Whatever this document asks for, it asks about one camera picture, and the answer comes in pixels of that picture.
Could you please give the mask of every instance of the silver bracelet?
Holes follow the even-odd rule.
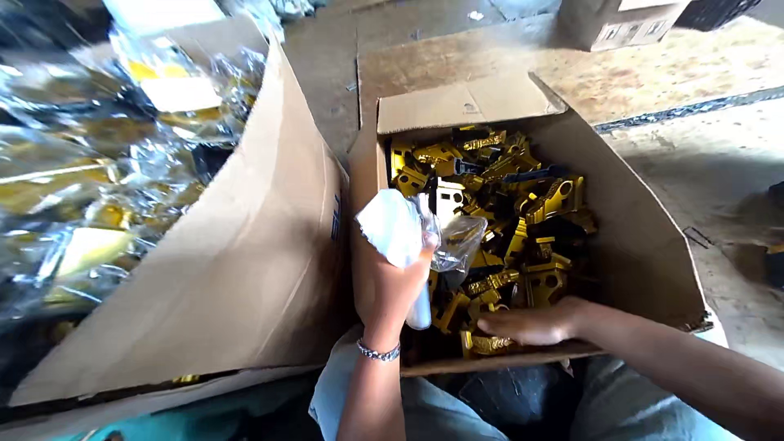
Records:
[[[361,338],[357,340],[357,347],[359,348],[359,352],[361,352],[362,355],[368,357],[371,360],[381,360],[383,362],[390,362],[395,360],[400,355],[400,342],[398,342],[397,346],[395,346],[394,349],[392,349],[391,351],[383,352],[383,353],[373,351],[372,349],[365,346],[365,344],[362,343]]]

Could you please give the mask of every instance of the concrete floor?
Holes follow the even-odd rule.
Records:
[[[559,4],[403,0],[347,12],[336,3],[287,26],[285,50],[319,130],[344,155],[359,126],[358,54],[553,13]],[[767,0],[753,15],[782,26],[781,5]],[[472,11],[484,18],[471,20]],[[706,300],[724,324],[730,347],[784,370],[784,297],[764,282],[762,271],[763,246],[783,236],[784,213],[764,197],[769,185],[784,180],[777,127],[783,112],[784,100],[772,100],[616,130],[604,138],[681,228],[697,228],[710,238],[706,246],[692,243],[692,251]]]

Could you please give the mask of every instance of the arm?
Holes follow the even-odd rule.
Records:
[[[784,373],[669,326],[577,297],[484,315],[478,325],[521,344],[589,341],[737,436],[784,436]]]
[[[376,301],[362,341],[377,352],[397,346],[405,316],[427,281],[433,250],[414,264],[397,268],[376,253]],[[400,359],[391,362],[361,356],[354,366],[338,440],[405,439],[400,397]]]

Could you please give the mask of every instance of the open cardboard box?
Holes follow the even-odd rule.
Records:
[[[0,438],[79,433],[313,369],[355,319],[337,289],[347,177],[280,45],[248,17],[165,35],[207,69],[241,47],[267,55],[241,143],[132,278],[22,381],[10,404],[27,406],[2,410],[3,422],[36,418],[0,426]],[[215,375],[172,385],[188,374]]]
[[[387,188],[385,138],[427,139],[445,129],[504,122],[538,144],[538,159],[567,166],[586,178],[586,202],[599,232],[591,237],[592,265],[601,280],[601,301],[684,330],[703,330],[706,308],[686,238],[659,200],[555,92],[525,73],[483,78],[382,98],[375,139],[360,138],[350,157],[351,209],[361,210]],[[354,303],[368,318],[374,290],[365,267],[375,250],[352,225]],[[455,337],[459,352],[459,338]],[[598,353],[580,341],[530,352],[476,360],[441,359],[403,366],[405,376],[492,370],[548,363]]]

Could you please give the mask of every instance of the pile of parts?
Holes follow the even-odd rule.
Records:
[[[487,219],[470,270],[431,272],[428,281],[433,326],[454,339],[459,334],[466,358],[520,349],[484,335],[480,314],[546,308],[567,293],[569,278],[592,281],[586,237],[597,228],[583,200],[584,178],[544,167],[521,133],[468,126],[452,129],[448,140],[396,138],[387,147],[390,186],[406,197],[429,194],[442,225],[458,216]]]
[[[109,296],[237,146],[264,57],[202,69],[167,38],[117,57],[0,66],[0,377],[24,375]]]

